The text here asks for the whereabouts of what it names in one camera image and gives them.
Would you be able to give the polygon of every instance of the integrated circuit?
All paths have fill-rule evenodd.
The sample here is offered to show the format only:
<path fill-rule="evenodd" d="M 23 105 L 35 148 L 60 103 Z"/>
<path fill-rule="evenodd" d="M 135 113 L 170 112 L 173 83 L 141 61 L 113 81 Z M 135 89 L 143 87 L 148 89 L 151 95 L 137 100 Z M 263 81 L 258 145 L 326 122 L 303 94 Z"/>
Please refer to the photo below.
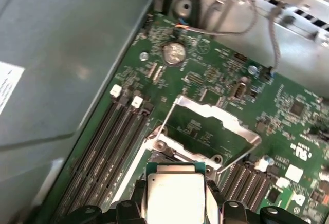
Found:
<path fill-rule="evenodd" d="M 262 118 L 256 124 L 256 131 L 259 133 L 263 133 L 267 129 L 270 122 L 271 120 L 269 117 Z"/>
<path fill-rule="evenodd" d="M 270 201 L 271 203 L 275 203 L 280 196 L 281 192 L 275 188 L 272 188 L 267 196 L 267 200 Z"/>
<path fill-rule="evenodd" d="M 300 117 L 305 109 L 305 104 L 295 100 L 293 105 L 291 106 L 289 112 L 293 115 Z"/>
<path fill-rule="evenodd" d="M 244 56 L 243 54 L 240 54 L 238 52 L 234 53 L 232 59 L 240 64 L 245 64 L 246 61 L 248 60 L 248 58 L 246 56 Z"/>

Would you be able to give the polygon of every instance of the dimm slot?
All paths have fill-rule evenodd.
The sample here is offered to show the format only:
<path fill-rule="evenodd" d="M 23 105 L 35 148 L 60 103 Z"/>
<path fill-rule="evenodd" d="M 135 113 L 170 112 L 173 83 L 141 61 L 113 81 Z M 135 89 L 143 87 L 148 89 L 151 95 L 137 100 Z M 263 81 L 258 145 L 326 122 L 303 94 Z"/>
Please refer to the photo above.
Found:
<path fill-rule="evenodd" d="M 249 171 L 248 177 L 247 177 L 238 197 L 236 198 L 237 201 L 245 203 L 246 200 L 248 200 L 248 197 L 251 195 L 255 186 L 257 185 L 256 177 L 257 177 L 256 174 Z"/>
<path fill-rule="evenodd" d="M 118 156 L 120 148 L 122 148 L 121 145 L 125 140 L 127 134 L 129 133 L 129 130 L 134 125 L 136 118 L 137 118 L 137 114 L 134 114 L 129 119 L 128 123 L 125 125 L 125 128 L 122 131 L 120 131 L 120 134 L 117 137 L 117 142 L 115 143 L 114 147 L 111 149 L 110 154 L 107 155 L 107 160 L 104 166 L 102 167 L 102 169 L 100 170 L 99 177 L 97 179 L 96 178 L 93 179 L 93 185 L 89 190 L 89 193 L 85 198 L 83 205 L 90 204 L 91 200 L 97 195 L 97 190 L 99 186 L 102 185 L 104 180 L 106 180 L 107 174 L 110 173 L 113 169 L 115 169 L 115 166 L 112 168 L 112 165 L 115 164 L 115 160 L 113 159 L 113 157 Z"/>
<path fill-rule="evenodd" d="M 265 183 L 267 181 L 266 178 L 262 177 L 261 175 L 258 175 L 258 177 L 259 177 L 259 179 L 257 181 L 257 185 L 255 186 L 254 190 L 252 191 L 250 198 L 246 202 L 247 206 L 250 209 L 255 207 L 255 203 L 256 203 L 257 199 L 260 197 L 261 191 L 264 188 Z"/>
<path fill-rule="evenodd" d="M 100 121 L 100 125 L 96 128 L 96 131 L 93 134 L 92 139 L 90 140 L 88 148 L 85 150 L 84 154 L 79 159 L 79 163 L 73 171 L 74 174 L 72 176 L 72 179 L 70 180 L 68 188 L 65 190 L 62 200 L 53 215 L 54 217 L 67 214 L 67 205 L 69 204 L 68 202 L 71 200 L 72 195 L 74 195 L 74 188 L 76 187 L 76 183 L 79 183 L 82 179 L 80 169 L 85 169 L 90 159 L 94 158 L 95 155 L 93 154 L 93 152 L 100 142 L 100 137 L 103 136 L 107 126 L 112 121 L 113 114 L 117 106 L 117 103 L 111 103 L 107 108 L 104 116 Z"/>
<path fill-rule="evenodd" d="M 230 199 L 237 200 L 250 174 L 251 172 L 248 169 L 243 171 L 243 174 L 240 176 L 239 182 L 237 183 L 234 192 L 231 194 Z"/>
<path fill-rule="evenodd" d="M 225 199 L 232 200 L 232 195 L 236 191 L 236 188 L 239 185 L 239 182 L 240 182 L 241 178 L 243 177 L 245 171 L 246 171 L 246 169 L 243 166 L 240 166 L 228 192 L 225 194 Z"/>
<path fill-rule="evenodd" d="M 232 184 L 232 181 L 233 181 L 233 179 L 234 179 L 234 177 L 235 177 L 235 175 L 236 175 L 239 167 L 240 166 L 238 164 L 235 164 L 233 167 L 230 168 L 230 173 L 227 176 L 227 179 L 226 179 L 226 181 L 225 181 L 225 183 L 224 183 L 224 185 L 223 185 L 223 187 L 221 189 L 221 193 L 223 195 L 225 195 L 227 193 L 228 189 L 230 188 L 230 186 Z"/>
<path fill-rule="evenodd" d="M 145 127 L 147 120 L 148 120 L 147 116 L 143 116 L 143 118 L 141 119 L 140 123 L 137 126 L 137 129 L 133 133 L 132 137 L 129 139 L 129 143 L 126 147 L 126 150 L 124 151 L 123 155 L 120 157 L 120 161 L 117 163 L 119 165 L 119 167 L 116 168 L 116 170 L 113 171 L 113 173 L 110 175 L 110 178 L 108 179 L 104 192 L 101 194 L 101 196 L 97 200 L 97 206 L 101 206 L 101 204 L 104 203 L 105 199 L 108 197 L 108 195 L 112 191 L 110 186 L 113 185 L 115 179 L 117 179 L 117 177 L 118 177 L 118 174 L 121 173 L 123 164 L 124 164 L 127 156 L 129 156 L 131 154 L 132 149 L 134 148 L 135 142 L 138 139 L 141 131 Z"/>
<path fill-rule="evenodd" d="M 130 109 L 128 110 L 121 110 L 118 119 L 114 123 L 114 125 L 111 127 L 109 133 L 107 134 L 105 140 L 103 141 L 103 144 L 100 148 L 100 151 L 97 154 L 96 160 L 94 160 L 90 166 L 90 169 L 88 170 L 87 175 L 85 176 L 79 190 L 78 190 L 78 196 L 76 196 L 74 203 L 70 206 L 69 212 L 74 211 L 78 207 L 82 205 L 83 198 L 85 197 L 88 188 L 90 187 L 90 178 L 96 177 L 95 170 L 97 169 L 98 165 L 103 160 L 103 157 L 105 156 L 105 153 L 109 146 L 112 145 L 113 138 L 115 135 L 122 129 L 122 127 L 125 125 L 125 122 L 131 118 L 132 112 Z"/>
<path fill-rule="evenodd" d="M 263 201 L 264 197 L 266 196 L 266 193 L 269 189 L 270 186 L 270 182 L 268 179 L 265 179 L 261 185 L 261 188 L 258 192 L 258 194 L 256 195 L 256 198 L 254 199 L 254 201 L 252 202 L 250 209 L 253 212 L 256 212 L 261 204 L 261 202 Z"/>

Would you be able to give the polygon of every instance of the chip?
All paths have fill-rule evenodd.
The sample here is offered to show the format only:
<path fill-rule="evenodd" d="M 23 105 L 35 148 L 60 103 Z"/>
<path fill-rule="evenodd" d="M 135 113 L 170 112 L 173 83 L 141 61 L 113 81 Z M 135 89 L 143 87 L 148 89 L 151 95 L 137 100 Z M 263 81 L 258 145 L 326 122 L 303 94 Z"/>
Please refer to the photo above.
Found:
<path fill-rule="evenodd" d="M 275 203 L 280 195 L 280 191 L 278 191 L 275 188 L 272 188 L 268 194 L 267 200 L 269 200 L 271 203 Z"/>
<path fill-rule="evenodd" d="M 305 105 L 299 101 L 294 101 L 293 105 L 291 106 L 290 113 L 301 116 L 304 111 Z"/>
<path fill-rule="evenodd" d="M 265 131 L 266 127 L 267 127 L 267 125 L 260 121 L 256 125 L 256 130 L 257 130 L 257 132 L 263 133 Z"/>

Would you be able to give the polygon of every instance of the wire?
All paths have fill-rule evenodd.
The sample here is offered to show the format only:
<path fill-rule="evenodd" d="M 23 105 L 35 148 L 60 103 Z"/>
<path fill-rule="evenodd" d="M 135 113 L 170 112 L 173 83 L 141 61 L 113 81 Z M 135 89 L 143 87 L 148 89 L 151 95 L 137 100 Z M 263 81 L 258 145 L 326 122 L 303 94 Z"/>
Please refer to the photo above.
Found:
<path fill-rule="evenodd" d="M 283 3 L 279 3 L 275 8 L 272 9 L 269 18 L 268 18 L 268 31 L 269 37 L 271 39 L 273 51 L 274 51 L 274 66 L 271 70 L 271 73 L 275 73 L 278 70 L 279 62 L 281 59 L 281 51 L 279 42 L 277 40 L 276 31 L 275 31 L 275 18 L 281 13 L 282 8 L 284 7 Z"/>

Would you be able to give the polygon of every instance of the mounting screw hole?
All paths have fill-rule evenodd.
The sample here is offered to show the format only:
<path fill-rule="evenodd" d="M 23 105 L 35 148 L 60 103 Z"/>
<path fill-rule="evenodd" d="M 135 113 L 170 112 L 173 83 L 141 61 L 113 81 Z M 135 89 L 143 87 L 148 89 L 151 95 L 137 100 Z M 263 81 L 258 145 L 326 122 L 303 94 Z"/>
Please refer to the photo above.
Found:
<path fill-rule="evenodd" d="M 211 159 L 216 162 L 217 164 L 220 164 L 223 162 L 223 158 L 221 155 L 214 155 L 213 157 L 211 157 Z"/>
<path fill-rule="evenodd" d="M 215 157 L 215 162 L 220 163 L 222 160 L 219 157 Z"/>

